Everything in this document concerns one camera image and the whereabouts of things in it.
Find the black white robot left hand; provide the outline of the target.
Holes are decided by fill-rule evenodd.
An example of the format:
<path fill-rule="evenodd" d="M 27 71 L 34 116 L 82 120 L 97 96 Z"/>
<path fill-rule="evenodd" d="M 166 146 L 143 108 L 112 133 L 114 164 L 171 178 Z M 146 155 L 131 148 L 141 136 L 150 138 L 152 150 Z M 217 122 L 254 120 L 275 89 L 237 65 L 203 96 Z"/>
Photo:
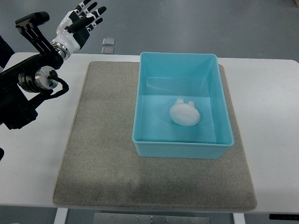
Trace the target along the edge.
<path fill-rule="evenodd" d="M 92 30 L 103 21 L 101 15 L 106 7 L 97 8 L 97 2 L 81 1 L 69 11 L 57 27 L 56 38 L 51 45 L 66 59 L 83 48 Z"/>

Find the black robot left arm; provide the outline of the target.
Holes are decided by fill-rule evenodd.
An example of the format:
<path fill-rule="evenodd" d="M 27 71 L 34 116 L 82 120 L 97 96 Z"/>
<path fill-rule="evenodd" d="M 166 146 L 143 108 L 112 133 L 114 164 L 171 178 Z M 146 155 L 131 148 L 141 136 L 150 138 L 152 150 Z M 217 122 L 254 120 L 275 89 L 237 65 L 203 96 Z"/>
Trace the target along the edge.
<path fill-rule="evenodd" d="M 29 14 L 15 26 L 37 50 L 0 74 L 0 122 L 8 129 L 21 129 L 37 118 L 37 107 L 45 100 L 58 98 L 68 84 L 57 74 L 64 60 L 43 36 L 39 26 L 50 19 L 47 12 Z"/>

